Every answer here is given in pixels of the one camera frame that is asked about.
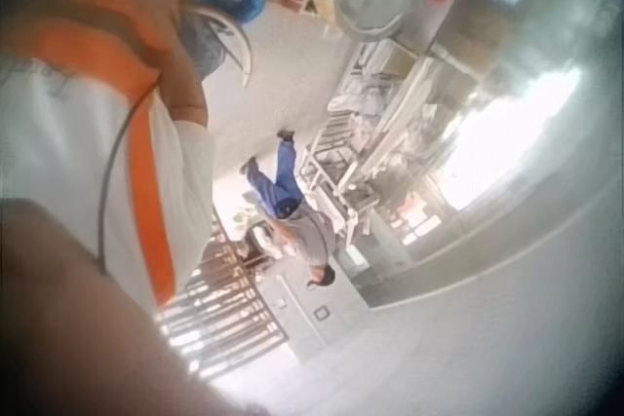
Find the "metal frame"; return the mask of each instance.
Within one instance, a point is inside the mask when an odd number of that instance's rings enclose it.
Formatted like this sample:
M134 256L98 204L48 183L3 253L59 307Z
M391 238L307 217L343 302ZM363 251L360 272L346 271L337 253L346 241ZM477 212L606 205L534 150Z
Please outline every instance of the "metal frame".
M197 362L196 372L205 379L257 359L289 339L237 255L215 208L213 227L211 243L220 246L207 248L197 267L200 274L156 317L170 343L191 336L176 348L189 364Z

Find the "person's arm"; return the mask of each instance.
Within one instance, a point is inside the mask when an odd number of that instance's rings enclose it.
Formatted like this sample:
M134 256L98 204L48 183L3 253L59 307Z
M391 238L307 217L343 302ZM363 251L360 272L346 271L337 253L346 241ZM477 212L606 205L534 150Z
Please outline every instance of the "person's arm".
M24 202L0 208L0 369L17 389L16 407L34 404L42 414L252 414L191 378L151 318L43 210Z
M266 216L266 222L273 228L273 231L281 237L286 243L294 244L297 241L297 236L279 220Z

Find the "dark sneaker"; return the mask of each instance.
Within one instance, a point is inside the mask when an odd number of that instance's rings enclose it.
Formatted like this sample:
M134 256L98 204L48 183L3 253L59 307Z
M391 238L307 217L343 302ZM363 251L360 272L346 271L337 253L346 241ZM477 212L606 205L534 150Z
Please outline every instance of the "dark sneaker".
M244 164L241 166L241 168L240 168L240 173L241 173L242 175L246 175L246 174L247 174L247 168L248 168L250 165L256 165L256 166L257 166L257 161L255 160L255 156L252 156L251 158L249 158L249 159L247 160L247 162L246 162L246 163L244 163Z
M277 137L284 141L293 141L294 131L287 131L286 129L281 129L277 132Z

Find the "white shirt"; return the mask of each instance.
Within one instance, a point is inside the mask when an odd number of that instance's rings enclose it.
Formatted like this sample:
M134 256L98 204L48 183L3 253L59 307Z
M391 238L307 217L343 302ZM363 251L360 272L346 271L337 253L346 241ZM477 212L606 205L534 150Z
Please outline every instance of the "white shirt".
M175 285L186 284L212 230L214 142L207 129L172 121L155 94L149 120ZM97 253L98 203L113 141L130 109L102 82L46 63L1 57L0 196L45 208ZM145 311L156 306L131 201L124 136L111 174L105 257L112 278Z

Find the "black cable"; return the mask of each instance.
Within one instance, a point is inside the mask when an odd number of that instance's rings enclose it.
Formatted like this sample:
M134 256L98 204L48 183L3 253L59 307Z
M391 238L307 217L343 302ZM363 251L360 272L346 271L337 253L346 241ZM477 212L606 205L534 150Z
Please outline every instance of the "black cable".
M130 122L140 106L146 101L149 94L151 94L157 86L158 81L150 86L147 91L145 91L145 93L135 102L135 104L133 104L133 107L130 111L128 111L126 120L117 132L113 146L108 154L108 161L106 162L106 169L104 170L104 176L102 178L101 189L99 192L99 207L97 209L97 267L99 268L99 272L103 275L106 275L106 259L104 257L104 240L106 233L104 227L104 216L106 214L106 200L108 199L108 189L110 187L110 175L113 171L113 165L115 163L115 158L117 157L117 152L119 151L119 146L121 145L121 140L126 134L126 131L130 126Z

